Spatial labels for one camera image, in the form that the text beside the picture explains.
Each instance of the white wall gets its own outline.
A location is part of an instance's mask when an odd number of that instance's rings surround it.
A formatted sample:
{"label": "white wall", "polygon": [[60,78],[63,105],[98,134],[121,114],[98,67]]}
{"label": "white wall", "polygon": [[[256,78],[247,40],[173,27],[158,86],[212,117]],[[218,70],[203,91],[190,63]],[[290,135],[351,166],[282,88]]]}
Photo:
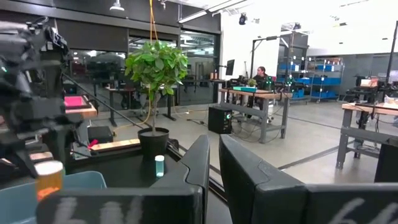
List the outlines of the white wall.
{"label": "white wall", "polygon": [[308,38],[307,55],[379,54],[391,51],[398,1],[370,0],[336,12],[347,26],[317,26]]}
{"label": "white wall", "polygon": [[[261,4],[255,4],[253,5],[254,8],[246,10],[248,21],[243,26],[239,25],[240,15],[221,15],[222,44],[220,64],[226,65],[228,60],[235,59],[233,75],[226,76],[226,69],[224,68],[221,69],[222,78],[229,80],[230,78],[238,78],[240,75],[245,75],[244,62],[246,62],[247,71],[250,76],[252,40],[257,39],[258,36],[268,37],[280,33],[282,23],[278,19],[272,18],[268,13],[272,12],[270,7],[267,8],[267,12],[255,13],[256,8],[261,9],[263,7],[260,6]],[[253,16],[256,19],[260,18],[259,24],[250,22]],[[275,76],[278,50],[279,39],[263,41],[254,54],[253,75],[256,74],[259,66],[264,66],[268,75]]]}
{"label": "white wall", "polygon": [[307,55],[378,54],[391,51],[395,21],[353,24],[314,31],[308,37]]}

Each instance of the black pole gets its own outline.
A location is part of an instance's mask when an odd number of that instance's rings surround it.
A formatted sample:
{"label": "black pole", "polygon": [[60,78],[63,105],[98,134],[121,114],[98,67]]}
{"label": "black pole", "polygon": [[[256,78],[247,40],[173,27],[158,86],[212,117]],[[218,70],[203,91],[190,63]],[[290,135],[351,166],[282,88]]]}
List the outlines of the black pole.
{"label": "black pole", "polygon": [[253,78],[253,69],[254,69],[254,52],[256,51],[256,41],[253,40],[253,46],[251,48],[251,69],[250,69],[250,78]]}
{"label": "black pole", "polygon": [[[390,72],[391,72],[392,58],[394,56],[394,49],[396,47],[397,29],[398,29],[398,21],[396,21],[396,28],[394,30],[394,37],[392,38],[390,58],[388,60],[388,67],[387,67],[386,85],[389,85],[388,81],[390,79]],[[386,97],[386,92],[383,92],[383,98],[382,98],[383,102],[384,102],[384,97]]]}
{"label": "black pole", "polygon": [[286,69],[285,69],[285,83],[287,82],[289,78],[289,69],[292,69],[292,65],[289,63],[290,59],[290,53],[292,51],[292,46],[293,46],[293,36],[294,34],[289,35],[289,45],[285,48],[287,50],[287,54],[285,53],[284,55],[286,56]]}
{"label": "black pole", "polygon": [[92,95],[91,93],[89,93],[86,89],[84,89],[79,83],[77,83],[73,78],[71,78],[69,75],[67,74],[63,74],[63,76],[67,79],[69,79],[71,82],[73,82],[77,87],[81,88],[83,91],[85,91],[88,95],[90,95],[91,97],[93,97],[96,101],[102,103],[103,105],[105,105],[107,108],[109,108],[111,111],[115,112],[116,114],[120,115],[122,118],[128,120],[132,125],[140,127],[141,129],[143,129],[143,127],[139,126],[137,123],[133,122],[130,118],[126,117],[125,115],[121,114],[120,112],[118,112],[117,110],[115,110],[113,107],[111,107],[110,105],[107,105],[105,102],[103,102],[102,100],[98,99],[97,97],[95,97],[94,95]]}

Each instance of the workbench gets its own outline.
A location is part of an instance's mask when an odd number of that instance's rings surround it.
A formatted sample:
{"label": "workbench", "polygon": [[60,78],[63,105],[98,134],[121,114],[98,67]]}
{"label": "workbench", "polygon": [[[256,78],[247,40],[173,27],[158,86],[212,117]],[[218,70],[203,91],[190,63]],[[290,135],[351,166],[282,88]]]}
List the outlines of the workbench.
{"label": "workbench", "polygon": [[[82,103],[83,104],[88,104],[90,107],[89,108],[84,108],[84,109],[74,109],[74,110],[65,110],[65,112],[67,114],[72,114],[72,113],[78,113],[80,115],[82,115],[83,117],[83,122],[82,124],[77,128],[76,132],[77,135],[79,137],[79,140],[81,141],[81,143],[83,143],[84,145],[88,146],[90,144],[89,140],[88,140],[88,130],[87,127],[90,125],[90,118],[97,116],[97,110],[95,109],[95,107],[88,102],[88,98],[86,96],[81,96],[82,97]],[[73,143],[73,150],[80,152],[84,155],[90,155],[90,151],[85,147],[85,146],[80,146],[78,143],[74,142]],[[73,155],[75,157],[75,159],[83,159],[85,158],[84,156],[78,155],[78,154],[74,154]]]}
{"label": "workbench", "polygon": [[[265,90],[256,90],[255,93],[251,93],[248,91],[239,91],[239,90],[229,90],[229,89],[219,89],[219,92],[221,92],[221,101],[220,101],[220,106],[231,109],[233,111],[238,111],[240,113],[252,115],[252,116],[258,116],[261,118],[261,124],[260,124],[260,129],[261,129],[261,134],[260,134],[260,140],[259,142],[264,144],[266,143],[266,133],[268,131],[274,131],[280,129],[280,138],[284,139],[286,135],[286,129],[287,129],[287,114],[289,112],[289,100],[292,98],[291,93],[271,93],[269,91]],[[253,108],[248,108],[241,103],[240,105],[236,105],[231,103],[232,101],[225,102],[225,94],[235,94],[235,95],[241,95],[241,96],[253,96],[253,97],[258,97],[263,99],[263,106],[262,106],[262,111],[261,110],[256,110]],[[268,107],[269,107],[269,101],[270,100],[284,100],[284,110],[283,110],[283,115],[282,115],[282,125],[280,126],[273,126],[273,127],[268,127],[267,123],[267,118],[268,118]]]}
{"label": "workbench", "polygon": [[[113,98],[113,93],[128,93],[129,94],[129,103],[128,103],[128,108],[130,108],[131,104],[131,94],[137,91],[135,88],[110,88],[110,87],[105,87],[106,90],[109,91],[109,105],[114,108],[114,98]],[[114,111],[110,110],[111,117],[109,118],[109,121],[111,122],[112,126],[117,127],[118,125],[116,124],[114,120]]]}
{"label": "workbench", "polygon": [[[398,116],[398,105],[379,103],[375,108],[361,106],[355,103],[345,103],[343,124],[341,127],[340,143],[336,161],[336,168],[342,169],[347,152],[355,152],[354,157],[359,159],[361,154],[378,158],[375,182],[398,182],[398,136],[366,130],[366,126],[360,128],[351,127],[354,111],[364,113],[365,116],[374,114],[387,114]],[[354,148],[348,147],[348,138],[354,138]],[[376,142],[381,145],[380,151],[361,148],[363,141]]]}

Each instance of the wooden table top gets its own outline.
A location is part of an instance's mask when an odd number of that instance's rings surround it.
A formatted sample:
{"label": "wooden table top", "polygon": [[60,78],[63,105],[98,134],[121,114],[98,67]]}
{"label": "wooden table top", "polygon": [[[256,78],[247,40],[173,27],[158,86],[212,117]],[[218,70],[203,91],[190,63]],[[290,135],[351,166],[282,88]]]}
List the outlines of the wooden table top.
{"label": "wooden table top", "polygon": [[65,110],[65,112],[66,113],[80,113],[84,119],[97,116],[97,110],[91,103],[89,103],[89,104],[91,105],[91,108]]}
{"label": "wooden table top", "polygon": [[[125,140],[125,141],[116,141],[116,142],[109,142],[109,143],[103,143],[103,144],[96,144],[94,145],[91,149],[95,151],[100,151],[100,150],[109,150],[112,148],[119,148],[119,147],[132,147],[136,146],[139,144],[138,139],[130,139],[130,140]],[[51,152],[41,152],[41,153],[35,153],[30,155],[30,159],[34,160],[39,160],[39,159],[47,159],[51,158],[52,154]]]}
{"label": "wooden table top", "polygon": [[[239,90],[227,90],[227,89],[219,89],[218,91],[226,93],[233,93],[233,94],[239,94],[239,95],[246,95],[246,96],[253,96],[253,93],[251,92],[246,92],[246,91],[239,91]],[[281,94],[280,93],[271,93],[270,91],[267,90],[256,90],[256,92],[254,93],[255,97],[258,98],[263,98],[263,99],[269,99],[269,100],[273,100],[273,99],[279,99]],[[286,98],[286,97],[293,97],[292,93],[283,93],[282,94],[282,98]]]}
{"label": "wooden table top", "polygon": [[[389,103],[379,103],[376,105],[378,108],[374,109],[377,114],[388,114],[398,116],[398,105]],[[373,108],[369,106],[356,106],[355,103],[345,103],[341,106],[344,110],[365,111],[368,113],[373,112]]]}

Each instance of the person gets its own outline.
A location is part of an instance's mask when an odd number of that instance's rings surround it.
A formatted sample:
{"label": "person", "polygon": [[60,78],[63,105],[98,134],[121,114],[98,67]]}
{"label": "person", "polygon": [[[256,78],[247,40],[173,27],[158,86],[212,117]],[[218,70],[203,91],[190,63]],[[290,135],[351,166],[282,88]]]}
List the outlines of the person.
{"label": "person", "polygon": [[261,83],[266,80],[268,75],[266,74],[266,68],[260,66],[257,68],[257,75],[253,79],[257,82],[257,87],[261,86]]}
{"label": "person", "polygon": [[[258,67],[257,75],[253,77],[253,79],[257,83],[258,89],[261,89],[262,83],[266,80],[267,77],[268,75],[266,74],[266,68],[264,68],[263,66]],[[255,99],[253,100],[253,97],[250,96],[248,101],[248,107],[252,108],[254,103],[257,103],[260,107],[260,110],[262,110],[262,103],[263,103],[262,99],[255,97]]]}

